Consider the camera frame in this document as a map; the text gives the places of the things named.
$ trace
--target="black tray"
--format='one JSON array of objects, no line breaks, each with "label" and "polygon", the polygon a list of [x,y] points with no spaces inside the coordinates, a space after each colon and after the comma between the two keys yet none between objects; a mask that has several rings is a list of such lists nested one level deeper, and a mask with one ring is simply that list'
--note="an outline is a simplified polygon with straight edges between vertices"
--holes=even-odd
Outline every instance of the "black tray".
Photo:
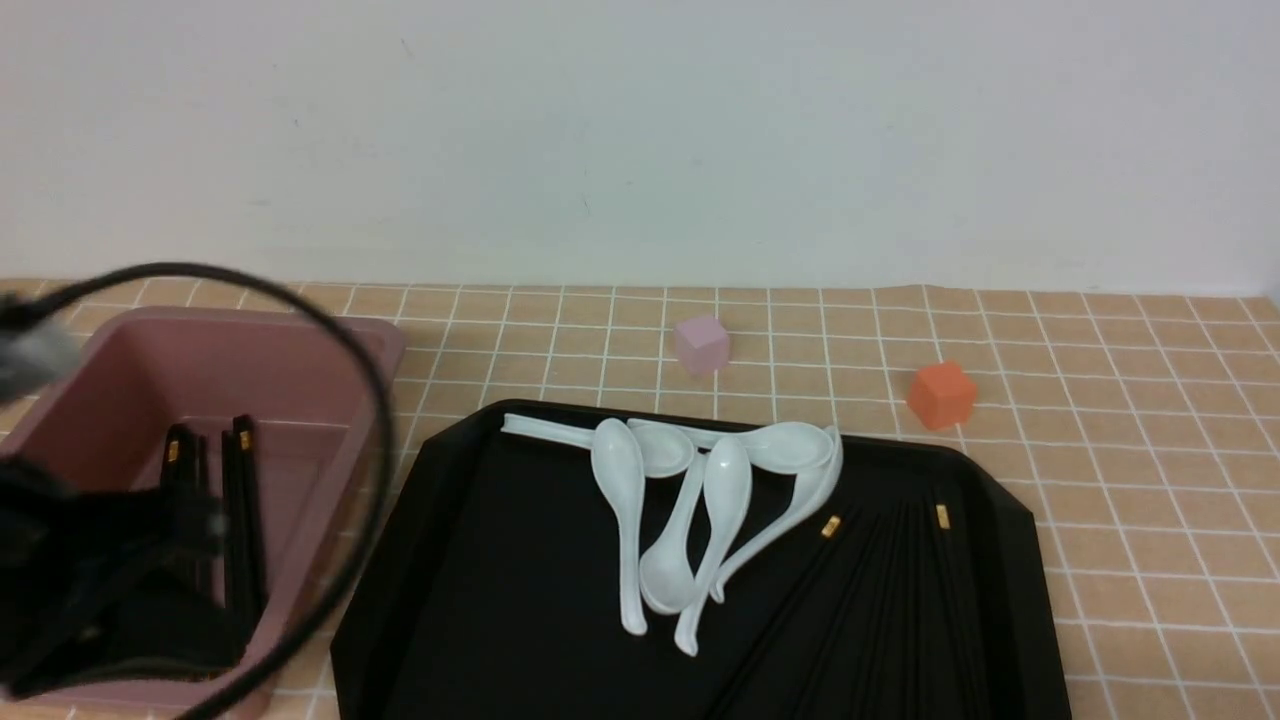
[{"label": "black tray", "polygon": [[[750,429],[506,401],[426,441],[334,637],[343,717],[1070,717],[1034,519],[964,455],[845,437],[827,506],[708,603],[689,659],[675,618],[649,612],[644,638],[618,623],[588,454],[506,436],[504,413]],[[641,547],[678,487],[648,483]],[[736,544],[788,500],[756,470]],[[695,568],[707,530],[699,509]]]}]

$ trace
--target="white spoon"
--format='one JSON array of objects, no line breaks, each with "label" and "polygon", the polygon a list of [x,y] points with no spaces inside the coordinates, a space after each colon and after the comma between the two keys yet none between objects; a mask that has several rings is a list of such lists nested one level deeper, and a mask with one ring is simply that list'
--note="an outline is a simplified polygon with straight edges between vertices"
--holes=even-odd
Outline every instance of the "white spoon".
[{"label": "white spoon", "polygon": [[707,605],[707,593],[751,502],[751,460],[737,438],[722,438],[712,448],[703,475],[703,501],[712,521],[712,537],[694,579],[698,585],[694,600],[676,621],[676,647],[690,657],[698,655],[698,623]]},{"label": "white spoon", "polygon": [[[502,416],[502,432],[558,442],[582,450],[591,450],[595,430],[562,425],[538,418],[526,418],[511,413]],[[694,455],[694,443],[675,428],[667,425],[644,425],[631,428],[640,443],[640,456],[644,459],[644,474],[649,478],[671,478],[689,468]]]},{"label": "white spoon", "polygon": [[675,615],[689,606],[698,591],[694,571],[689,568],[689,527],[703,493],[703,471],[707,457],[695,454],[680,486],[680,496],[671,510],[667,527],[658,539],[640,556],[640,596],[659,615]]},{"label": "white spoon", "polygon": [[835,443],[831,459],[827,460],[826,465],[810,468],[796,474],[795,489],[791,493],[791,505],[782,515],[778,515],[759,534],[737,548],[737,552],[721,565],[719,571],[716,573],[716,583],[712,584],[712,598],[716,602],[724,602],[724,583],[733,577],[733,573],[741,569],[742,565],[746,565],[748,561],[768,547],[769,543],[817,512],[827,502],[827,498],[831,497],[832,491],[836,489],[836,484],[840,482],[840,469],[845,462],[845,447],[840,441],[840,430],[829,427],[826,432]]},{"label": "white spoon", "polygon": [[[653,420],[630,420],[632,428],[660,425]],[[751,464],[780,475],[795,475],[800,470],[822,465],[831,457],[833,443],[822,429],[809,423],[777,423],[745,433],[718,433],[685,425],[669,425],[684,433],[694,445],[709,450],[723,437],[736,437]]]},{"label": "white spoon", "polygon": [[618,606],[622,626],[632,635],[649,630],[640,603],[640,512],[644,510],[644,466],[640,445],[622,420],[596,425],[591,443],[595,484],[618,519]]}]

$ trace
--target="white wall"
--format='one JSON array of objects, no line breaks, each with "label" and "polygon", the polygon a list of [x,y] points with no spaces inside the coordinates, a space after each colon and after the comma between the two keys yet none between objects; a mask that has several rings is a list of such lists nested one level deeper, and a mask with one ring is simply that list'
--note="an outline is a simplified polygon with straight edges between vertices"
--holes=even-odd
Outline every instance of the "white wall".
[{"label": "white wall", "polygon": [[0,3],[0,275],[1257,292],[1274,0]]}]

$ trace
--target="spoon handle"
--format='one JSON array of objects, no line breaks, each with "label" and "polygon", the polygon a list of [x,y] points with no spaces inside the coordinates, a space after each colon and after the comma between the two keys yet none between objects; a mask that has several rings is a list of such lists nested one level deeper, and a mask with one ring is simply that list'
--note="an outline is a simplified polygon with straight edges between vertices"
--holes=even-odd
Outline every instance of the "spoon handle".
[{"label": "spoon handle", "polygon": [[595,430],[588,428],[575,428],[573,425],[562,425],[511,413],[502,416],[502,432],[558,442],[561,445],[581,447],[582,450],[591,450],[591,438],[595,436]]}]

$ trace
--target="pink cube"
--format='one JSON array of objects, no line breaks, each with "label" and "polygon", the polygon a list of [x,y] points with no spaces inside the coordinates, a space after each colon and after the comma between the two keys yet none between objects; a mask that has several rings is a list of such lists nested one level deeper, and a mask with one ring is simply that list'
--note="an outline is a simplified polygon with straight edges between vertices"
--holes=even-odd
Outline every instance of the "pink cube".
[{"label": "pink cube", "polygon": [[691,375],[707,375],[728,365],[728,333],[716,315],[685,320],[672,331],[676,356]]}]

